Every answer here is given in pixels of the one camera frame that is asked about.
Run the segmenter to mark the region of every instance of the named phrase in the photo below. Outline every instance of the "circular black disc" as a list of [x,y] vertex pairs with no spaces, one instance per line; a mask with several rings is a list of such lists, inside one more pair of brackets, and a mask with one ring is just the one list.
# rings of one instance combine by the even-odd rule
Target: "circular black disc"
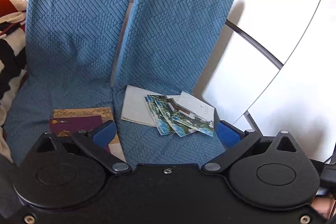
[[293,208],[309,202],[319,187],[315,168],[295,153],[254,155],[229,171],[233,189],[246,201],[266,208]]
[[104,182],[104,169],[95,161],[70,153],[45,152],[34,154],[29,163],[20,166],[14,188],[34,206],[59,209],[89,200]]

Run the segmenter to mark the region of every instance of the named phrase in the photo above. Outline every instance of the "metal screw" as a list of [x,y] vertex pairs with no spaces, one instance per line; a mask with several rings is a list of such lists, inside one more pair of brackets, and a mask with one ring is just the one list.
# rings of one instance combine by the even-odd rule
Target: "metal screw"
[[167,168],[165,170],[163,170],[163,173],[165,174],[171,174],[173,171],[170,168]]
[[116,164],[112,165],[113,170],[115,171],[125,171],[127,170],[129,167],[129,165],[127,163],[124,162],[117,162]]
[[310,216],[303,216],[300,219],[300,224],[308,224],[310,222]]
[[34,224],[35,223],[35,218],[33,216],[25,216],[24,220],[27,224]]
[[215,162],[209,162],[204,168],[208,171],[218,171],[221,168],[221,165]]

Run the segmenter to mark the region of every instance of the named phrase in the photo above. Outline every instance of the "red and white striped fabric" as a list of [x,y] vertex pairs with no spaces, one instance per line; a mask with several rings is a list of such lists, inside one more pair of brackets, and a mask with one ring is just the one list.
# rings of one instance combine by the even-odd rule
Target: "red and white striped fabric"
[[0,154],[11,162],[2,125],[26,71],[27,0],[0,0]]

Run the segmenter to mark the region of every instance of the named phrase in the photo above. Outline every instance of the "blue seat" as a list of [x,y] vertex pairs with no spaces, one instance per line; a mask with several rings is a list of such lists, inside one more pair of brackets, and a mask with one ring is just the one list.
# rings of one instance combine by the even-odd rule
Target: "blue seat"
[[110,76],[129,0],[29,0],[29,79],[6,119],[19,164],[57,108],[112,105]]
[[233,0],[134,0],[113,88],[125,158],[148,164],[204,164],[224,152],[217,136],[160,136],[156,128],[120,120],[127,85],[174,95],[192,93]]

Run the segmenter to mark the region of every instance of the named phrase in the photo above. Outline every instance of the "metal bar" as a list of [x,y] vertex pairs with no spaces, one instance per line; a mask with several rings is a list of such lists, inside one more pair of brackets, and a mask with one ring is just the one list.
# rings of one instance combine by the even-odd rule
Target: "metal bar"
[[243,114],[244,117],[246,118],[247,122],[250,124],[250,126],[255,130],[261,133],[259,127],[257,126],[256,122],[252,118],[251,114],[246,110],[246,112]]
[[272,62],[275,67],[278,69],[282,69],[284,66],[273,54],[271,54],[264,46],[262,46],[258,41],[249,36],[246,32],[244,32],[241,28],[234,25],[231,21],[226,20],[225,25],[228,26],[231,30],[239,34],[242,38],[244,38],[248,43],[250,43],[253,47],[255,47],[258,51],[260,51],[270,62]]

